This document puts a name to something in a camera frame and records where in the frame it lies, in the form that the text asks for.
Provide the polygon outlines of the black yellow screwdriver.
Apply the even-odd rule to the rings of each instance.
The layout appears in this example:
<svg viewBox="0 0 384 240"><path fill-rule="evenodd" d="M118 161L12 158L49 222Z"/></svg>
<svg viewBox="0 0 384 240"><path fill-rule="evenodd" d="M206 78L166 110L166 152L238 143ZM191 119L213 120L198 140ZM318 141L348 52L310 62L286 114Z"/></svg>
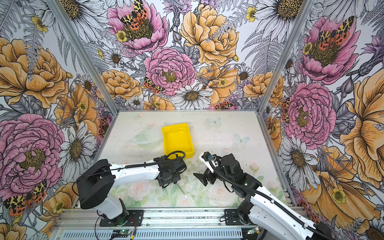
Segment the black yellow screwdriver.
<svg viewBox="0 0 384 240"><path fill-rule="evenodd" d="M183 191L183 189L181 188L181 186L178 184L178 183L175 183L175 185L178 187L178 189L181 191L181 193L184 195L184 197L186 199L188 199L188 195Z"/></svg>

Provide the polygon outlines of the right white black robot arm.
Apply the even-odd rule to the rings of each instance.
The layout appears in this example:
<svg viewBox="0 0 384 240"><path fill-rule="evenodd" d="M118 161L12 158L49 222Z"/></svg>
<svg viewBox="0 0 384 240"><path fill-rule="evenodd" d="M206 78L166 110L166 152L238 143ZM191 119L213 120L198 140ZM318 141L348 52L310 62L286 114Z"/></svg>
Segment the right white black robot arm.
<svg viewBox="0 0 384 240"><path fill-rule="evenodd" d="M233 154L220 157L203 152L200 161L207 169L195 177L206 186L216 180L228 183L234 193L243 199L237 208L238 218L244 225L259 225L281 240L331 240L332 231L324 223L315 223L289 208L243 171Z"/></svg>

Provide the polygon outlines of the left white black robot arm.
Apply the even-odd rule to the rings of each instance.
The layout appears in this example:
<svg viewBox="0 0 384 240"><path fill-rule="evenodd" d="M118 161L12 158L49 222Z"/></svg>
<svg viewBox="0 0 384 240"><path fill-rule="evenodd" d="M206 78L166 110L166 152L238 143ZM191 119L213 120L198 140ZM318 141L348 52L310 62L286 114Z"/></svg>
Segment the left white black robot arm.
<svg viewBox="0 0 384 240"><path fill-rule="evenodd" d="M132 214L124 201L116 199L110 190L144 180L157 180L163 189L169 184L176 184L187 169L185 157L184 152L174 151L142 164L116 165L110 164L107 159L99 160L76 180L80 208L95 209L108 227L133 226Z"/></svg>

